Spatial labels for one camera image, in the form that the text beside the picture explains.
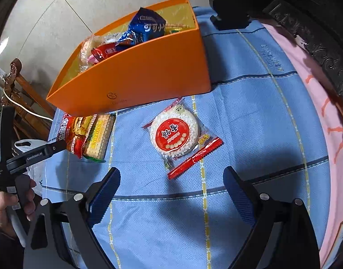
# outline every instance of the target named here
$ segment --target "blue gripper pad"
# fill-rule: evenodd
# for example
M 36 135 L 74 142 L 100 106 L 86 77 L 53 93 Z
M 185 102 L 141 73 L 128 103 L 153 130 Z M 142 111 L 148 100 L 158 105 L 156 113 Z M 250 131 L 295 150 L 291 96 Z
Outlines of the blue gripper pad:
M 99 191 L 89 204 L 90 215 L 87 222 L 90 228 L 102 221 L 102 218 L 105 215 L 112 198 L 117 192 L 117 189 L 121 183 L 121 174 L 119 170 L 117 168 L 111 168 L 103 180 L 99 183 L 101 184 Z
M 242 180 L 232 167 L 225 168 L 223 180 L 225 188 L 243 221 L 254 226 L 256 223 L 254 205 L 240 186 L 239 182 L 242 182 Z

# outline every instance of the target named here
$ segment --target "silver screw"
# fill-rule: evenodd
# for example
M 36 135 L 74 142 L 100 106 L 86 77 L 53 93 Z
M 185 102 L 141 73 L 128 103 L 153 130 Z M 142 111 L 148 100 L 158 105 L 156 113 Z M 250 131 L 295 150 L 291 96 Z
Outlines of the silver screw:
M 260 194 L 260 199 L 262 199 L 262 200 L 269 200 L 270 197 L 269 197 L 269 195 L 266 194 L 266 193 L 261 193 L 261 194 Z
M 82 200 L 83 199 L 83 194 L 82 193 L 78 193 L 78 194 L 74 195 L 73 199 L 75 201 Z
M 40 204 L 42 206 L 45 206 L 47 203 L 48 203 L 48 199 L 47 198 L 42 199 L 41 202 L 40 202 Z
M 295 203 L 296 203 L 298 206 L 301 206 L 304 202 L 302 201 L 302 199 L 296 198 L 296 199 L 295 199 Z

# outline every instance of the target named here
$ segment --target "tiled floor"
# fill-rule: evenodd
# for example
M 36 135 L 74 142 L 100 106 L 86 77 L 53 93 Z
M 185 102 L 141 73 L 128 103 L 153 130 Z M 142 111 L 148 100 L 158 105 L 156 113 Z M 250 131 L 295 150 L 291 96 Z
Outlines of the tiled floor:
M 89 34 L 140 6 L 162 0 L 18 0 L 0 38 L 0 68 L 18 57 L 22 75 L 46 95 L 75 47 Z M 209 0 L 190 0 L 208 6 Z

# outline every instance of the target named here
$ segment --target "white cable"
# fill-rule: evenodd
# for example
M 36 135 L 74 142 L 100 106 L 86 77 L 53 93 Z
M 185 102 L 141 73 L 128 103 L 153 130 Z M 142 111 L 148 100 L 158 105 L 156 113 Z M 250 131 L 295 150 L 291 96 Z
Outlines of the white cable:
M 7 97 L 8 100 L 10 100 L 11 102 L 15 103 L 17 106 L 21 107 L 22 109 L 26 110 L 28 113 L 31 113 L 32 115 L 37 116 L 37 117 L 40 117 L 40 118 L 43 118 L 43 119 L 47 119 L 47 120 L 53 121 L 52 118 L 45 117 L 45 116 L 42 116 L 42 115 L 33 113 L 33 112 L 29 111 L 27 108 L 23 107 L 21 104 L 19 104 L 19 103 L 13 101 L 10 97 L 7 96 L 7 94 L 6 94 L 6 92 L 5 92 L 5 89 L 3 89 L 3 93 L 5 94 L 5 96 Z

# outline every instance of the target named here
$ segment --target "wooden chair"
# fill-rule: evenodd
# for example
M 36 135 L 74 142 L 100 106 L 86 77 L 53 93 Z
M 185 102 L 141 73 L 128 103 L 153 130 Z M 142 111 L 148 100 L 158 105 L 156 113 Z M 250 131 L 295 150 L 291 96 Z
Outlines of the wooden chair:
M 11 72 L 5 80 L 4 90 L 6 94 L 13 101 L 21 104 L 26 109 L 34 113 L 36 113 L 36 111 L 34 111 L 31 106 L 34 103 L 37 103 L 51 118 L 53 118 L 54 109 L 33 89 L 33 87 L 25 80 L 25 78 L 23 78 L 23 76 L 20 74 L 21 69 L 21 61 L 17 58 L 14 59 L 11 63 Z M 22 91 L 16 89 L 15 82 L 22 87 Z M 23 99 L 22 94 L 29 97 L 32 102 L 27 104 Z M 9 101 L 5 95 L 2 96 L 1 101 L 2 106 L 9 105 L 16 108 L 17 114 L 14 120 L 14 130 L 19 139 L 21 139 L 21 137 L 18 131 L 22 132 L 26 138 L 41 139 L 44 141 L 48 140 L 51 122 L 26 112 L 21 107 Z

